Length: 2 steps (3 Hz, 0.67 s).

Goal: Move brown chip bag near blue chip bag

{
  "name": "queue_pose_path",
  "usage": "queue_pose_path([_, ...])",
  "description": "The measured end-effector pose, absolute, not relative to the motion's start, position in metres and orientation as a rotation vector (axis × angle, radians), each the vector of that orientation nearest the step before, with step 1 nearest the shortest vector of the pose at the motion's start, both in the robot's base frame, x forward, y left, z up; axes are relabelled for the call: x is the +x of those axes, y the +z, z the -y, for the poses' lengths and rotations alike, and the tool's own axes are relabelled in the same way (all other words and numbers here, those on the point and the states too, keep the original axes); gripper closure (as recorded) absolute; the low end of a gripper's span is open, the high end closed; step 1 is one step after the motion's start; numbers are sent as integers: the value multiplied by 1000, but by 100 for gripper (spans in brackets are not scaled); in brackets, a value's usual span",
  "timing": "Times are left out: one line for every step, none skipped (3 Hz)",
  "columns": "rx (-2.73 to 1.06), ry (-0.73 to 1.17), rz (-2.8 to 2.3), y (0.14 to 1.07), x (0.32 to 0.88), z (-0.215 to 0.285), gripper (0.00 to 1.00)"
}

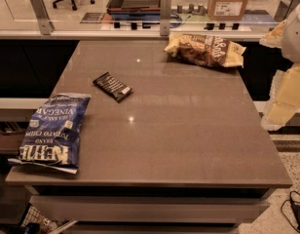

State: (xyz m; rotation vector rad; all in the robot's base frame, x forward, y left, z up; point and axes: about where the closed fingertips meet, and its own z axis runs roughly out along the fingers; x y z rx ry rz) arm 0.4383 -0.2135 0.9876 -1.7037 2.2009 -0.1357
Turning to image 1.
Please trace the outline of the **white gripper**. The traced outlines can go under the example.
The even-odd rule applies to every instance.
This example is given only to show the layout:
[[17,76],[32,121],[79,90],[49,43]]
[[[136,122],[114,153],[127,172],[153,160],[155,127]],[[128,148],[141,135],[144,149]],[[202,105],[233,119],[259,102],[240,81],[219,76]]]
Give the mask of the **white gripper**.
[[294,63],[288,70],[278,70],[273,77],[270,98],[267,101],[261,126],[267,131],[284,127],[300,108],[300,3],[287,20],[280,22],[259,44],[281,48],[282,56]]

